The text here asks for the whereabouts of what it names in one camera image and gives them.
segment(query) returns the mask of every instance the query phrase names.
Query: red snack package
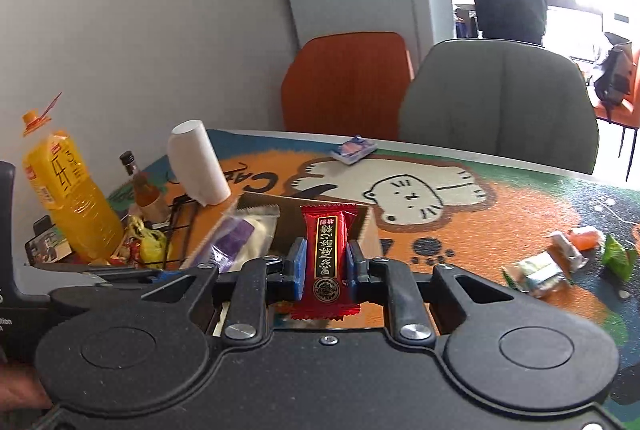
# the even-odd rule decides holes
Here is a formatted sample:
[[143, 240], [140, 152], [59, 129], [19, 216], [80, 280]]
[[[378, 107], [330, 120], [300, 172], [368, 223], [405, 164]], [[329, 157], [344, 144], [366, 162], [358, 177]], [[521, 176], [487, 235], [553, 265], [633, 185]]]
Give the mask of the red snack package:
[[294, 320], [342, 320], [360, 306], [351, 300], [346, 281], [347, 233], [358, 212], [355, 204], [301, 206], [306, 223], [306, 275]]

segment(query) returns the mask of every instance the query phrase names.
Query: gold circular logo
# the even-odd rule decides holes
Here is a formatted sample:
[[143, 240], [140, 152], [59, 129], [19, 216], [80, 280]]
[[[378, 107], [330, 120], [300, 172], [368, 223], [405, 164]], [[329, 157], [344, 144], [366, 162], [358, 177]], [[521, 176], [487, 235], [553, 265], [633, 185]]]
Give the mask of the gold circular logo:
[[321, 302], [335, 302], [340, 296], [340, 286], [333, 278], [321, 278], [314, 284], [314, 295]]

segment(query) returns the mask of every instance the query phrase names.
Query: cat face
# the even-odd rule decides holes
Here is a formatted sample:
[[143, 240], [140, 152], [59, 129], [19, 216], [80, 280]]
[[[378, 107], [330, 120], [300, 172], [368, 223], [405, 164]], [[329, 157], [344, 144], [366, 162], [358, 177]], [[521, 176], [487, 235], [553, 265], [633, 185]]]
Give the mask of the cat face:
[[389, 224], [424, 224], [442, 216], [444, 205], [429, 185], [413, 175], [394, 175], [373, 184], [363, 196], [382, 208]]

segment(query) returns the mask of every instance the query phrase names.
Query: black bottle cap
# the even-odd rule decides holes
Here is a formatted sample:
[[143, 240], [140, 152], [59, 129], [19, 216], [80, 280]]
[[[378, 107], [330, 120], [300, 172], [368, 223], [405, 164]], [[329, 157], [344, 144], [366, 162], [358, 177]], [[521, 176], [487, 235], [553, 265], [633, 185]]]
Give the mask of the black bottle cap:
[[120, 156], [120, 161], [122, 161], [122, 164], [126, 165], [130, 165], [135, 159], [133, 158], [133, 154], [131, 153], [131, 150], [128, 150], [126, 152], [124, 152], [121, 156]]

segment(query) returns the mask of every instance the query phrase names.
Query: chair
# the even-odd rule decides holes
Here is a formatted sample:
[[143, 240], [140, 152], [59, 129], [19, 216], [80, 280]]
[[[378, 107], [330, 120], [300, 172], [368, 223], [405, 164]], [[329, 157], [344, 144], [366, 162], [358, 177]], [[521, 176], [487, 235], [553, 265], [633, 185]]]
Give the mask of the chair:
[[598, 126], [568, 59], [504, 40], [450, 40], [422, 62], [400, 140], [591, 173]]
[[[634, 152], [636, 151], [636, 140], [638, 139], [638, 129], [640, 128], [640, 74], [638, 73], [638, 60], [640, 58], [640, 48], [634, 52], [634, 72], [630, 76], [631, 84], [629, 85], [631, 93], [623, 100], [620, 106], [616, 106], [611, 110], [611, 122], [622, 126], [622, 139], [620, 140], [620, 149], [618, 150], [618, 157], [622, 153], [622, 145], [625, 142], [626, 129], [630, 128], [634, 131], [634, 141], [631, 145], [631, 155], [629, 156], [629, 164], [626, 168], [625, 180], [628, 181], [629, 173], [631, 172], [631, 164], [634, 161]], [[588, 88], [589, 98], [593, 105], [593, 110], [596, 113], [598, 119], [602, 119], [608, 122], [607, 111], [596, 96], [595, 90], [592, 86]]]
[[398, 139], [398, 111], [413, 78], [394, 32], [350, 32], [308, 42], [282, 82], [288, 131]]

